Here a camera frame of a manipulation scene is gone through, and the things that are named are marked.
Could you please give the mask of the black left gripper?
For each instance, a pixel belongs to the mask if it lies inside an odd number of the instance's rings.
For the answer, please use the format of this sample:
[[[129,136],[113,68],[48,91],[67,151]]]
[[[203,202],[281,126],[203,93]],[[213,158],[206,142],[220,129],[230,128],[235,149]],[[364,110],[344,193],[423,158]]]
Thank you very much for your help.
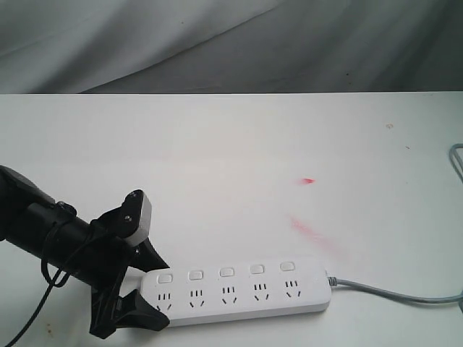
[[[95,282],[91,285],[90,334],[101,339],[120,328],[161,331],[170,323],[137,289],[125,296],[119,293],[129,266],[143,272],[169,268],[149,238],[132,250],[117,236],[114,226],[120,211],[119,207],[110,210],[90,224],[95,228],[95,239],[90,245],[95,255],[91,262]]]

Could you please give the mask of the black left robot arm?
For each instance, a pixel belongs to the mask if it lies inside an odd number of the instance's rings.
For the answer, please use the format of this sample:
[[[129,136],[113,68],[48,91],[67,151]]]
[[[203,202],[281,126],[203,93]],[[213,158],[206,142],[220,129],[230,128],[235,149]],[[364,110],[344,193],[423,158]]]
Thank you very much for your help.
[[[135,289],[120,288],[128,268],[168,268],[149,240],[152,205],[141,189],[119,207],[87,223],[22,174],[1,167],[1,239],[36,256],[46,293],[74,277],[90,286],[90,334],[107,338],[119,328],[161,331],[169,318]]]

